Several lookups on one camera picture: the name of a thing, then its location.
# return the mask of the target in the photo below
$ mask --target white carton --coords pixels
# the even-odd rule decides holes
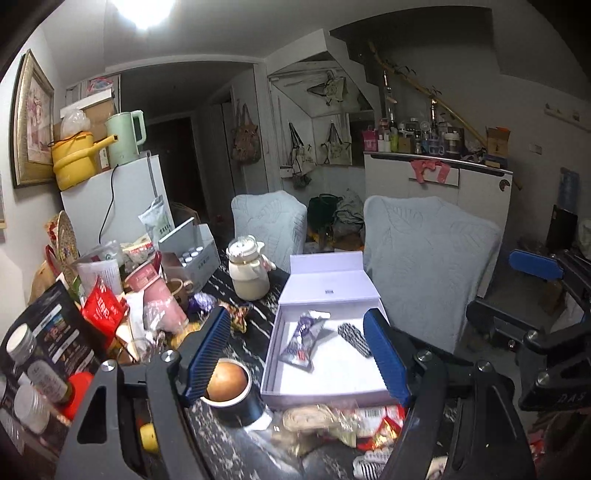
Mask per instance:
[[[363,316],[371,308],[386,317],[379,293],[363,271],[361,252],[292,255],[291,276],[279,298],[261,382],[267,405],[281,410],[315,403],[359,407],[391,403],[374,359],[364,358],[337,334],[344,322],[363,332]],[[317,342],[312,372],[279,361],[307,310],[331,314],[324,324],[331,332],[324,332]]]
[[[193,219],[176,227],[158,242],[161,252],[171,252],[177,257],[189,251],[190,248],[203,247],[199,255],[183,269],[193,282],[195,291],[199,291],[220,266],[220,257],[213,235],[206,223],[193,225]]]

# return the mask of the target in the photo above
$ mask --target chair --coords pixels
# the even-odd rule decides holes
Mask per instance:
[[[232,199],[234,235],[253,235],[265,242],[263,253],[290,272],[290,255],[301,254],[306,241],[304,205],[282,190],[263,195],[238,195]]]
[[[501,230],[438,197],[372,196],[363,215],[363,266],[390,322],[453,353]]]

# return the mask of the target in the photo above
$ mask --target pink cloth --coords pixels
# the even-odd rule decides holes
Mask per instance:
[[[417,182],[419,183],[425,183],[425,179],[423,178],[425,168],[435,171],[437,167],[441,167],[437,174],[437,181],[439,183],[445,183],[447,180],[447,174],[449,174],[450,171],[450,166],[447,163],[443,163],[441,160],[413,160],[410,164],[414,170]]]

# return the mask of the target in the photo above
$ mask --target brown mug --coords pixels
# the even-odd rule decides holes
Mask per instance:
[[[171,278],[166,282],[166,286],[183,311],[186,312],[189,308],[189,294],[193,292],[193,282],[191,280],[183,281],[180,278]]]

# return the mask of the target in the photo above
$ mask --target white refrigerator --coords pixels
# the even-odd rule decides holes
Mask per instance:
[[[116,170],[99,173],[64,190],[61,198],[74,227],[80,254],[84,255],[99,244],[103,222],[100,238],[103,244],[110,240],[133,242],[145,234],[138,215],[145,212],[158,195],[164,199],[164,208],[174,228],[158,155],[120,165]],[[111,201],[113,205],[106,217]]]

